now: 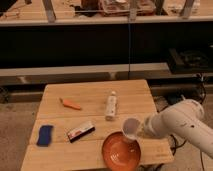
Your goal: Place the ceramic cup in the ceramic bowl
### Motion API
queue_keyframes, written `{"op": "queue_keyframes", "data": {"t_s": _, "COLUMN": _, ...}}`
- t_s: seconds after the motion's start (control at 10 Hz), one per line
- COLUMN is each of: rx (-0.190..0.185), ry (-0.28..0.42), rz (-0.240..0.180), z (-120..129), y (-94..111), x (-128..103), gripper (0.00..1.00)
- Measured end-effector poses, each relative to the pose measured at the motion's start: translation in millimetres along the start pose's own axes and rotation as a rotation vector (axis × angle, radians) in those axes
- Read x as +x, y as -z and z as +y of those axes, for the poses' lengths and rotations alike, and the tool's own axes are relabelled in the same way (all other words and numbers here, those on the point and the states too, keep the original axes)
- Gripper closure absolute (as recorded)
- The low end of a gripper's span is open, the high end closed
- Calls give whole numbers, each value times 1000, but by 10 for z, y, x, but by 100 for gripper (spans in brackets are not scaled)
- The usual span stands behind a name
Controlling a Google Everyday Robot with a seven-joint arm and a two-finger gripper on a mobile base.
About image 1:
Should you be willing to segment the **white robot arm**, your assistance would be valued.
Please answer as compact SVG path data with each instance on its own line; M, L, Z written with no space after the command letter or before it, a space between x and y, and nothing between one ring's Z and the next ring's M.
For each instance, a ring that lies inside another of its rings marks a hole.
M199 102L186 99L147 117L143 129L149 136L159 139L175 133L213 159L213 129L202 121L204 115Z

